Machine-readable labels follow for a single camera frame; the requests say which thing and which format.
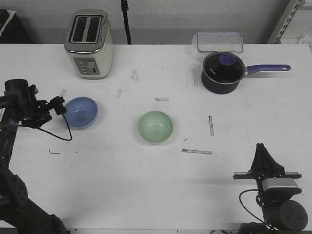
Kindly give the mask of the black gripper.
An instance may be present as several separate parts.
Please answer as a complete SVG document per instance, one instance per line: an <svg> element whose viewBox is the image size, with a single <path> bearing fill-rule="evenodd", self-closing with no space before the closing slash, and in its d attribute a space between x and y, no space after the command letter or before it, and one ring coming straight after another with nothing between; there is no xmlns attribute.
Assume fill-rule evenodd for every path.
<svg viewBox="0 0 312 234"><path fill-rule="evenodd" d="M34 109L26 114L21 121L22 126L31 128L40 128L52 119L50 109L55 110L57 115L63 115L67 112L63 106L65 102L63 97L55 97L48 103L45 100L37 100L34 103Z"/></svg>
<svg viewBox="0 0 312 234"><path fill-rule="evenodd" d="M263 170L263 164L267 173L259 173ZM297 195L302 193L295 182L301 178L298 172L285 172L285 168L277 163L264 144L258 143L254 154L254 159L249 172L235 172L233 179L254 179L258 190L268 195Z"/></svg>

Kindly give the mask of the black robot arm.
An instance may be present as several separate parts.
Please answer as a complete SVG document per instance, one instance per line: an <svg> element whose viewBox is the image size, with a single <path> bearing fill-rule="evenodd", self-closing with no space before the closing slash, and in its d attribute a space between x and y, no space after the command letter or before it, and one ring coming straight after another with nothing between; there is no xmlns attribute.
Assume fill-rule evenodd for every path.
<svg viewBox="0 0 312 234"><path fill-rule="evenodd" d="M53 142L53 205L69 228L209 229L251 220L298 230L311 110L294 102L157 103L114 109Z"/></svg>
<svg viewBox="0 0 312 234"><path fill-rule="evenodd" d="M36 86L25 79L8 80L4 87L0 97L0 219L19 234L69 234L59 217L29 198L25 183L10 165L25 154L14 149L18 128L40 129L52 119L51 110L64 115L64 99L38 100Z"/></svg>

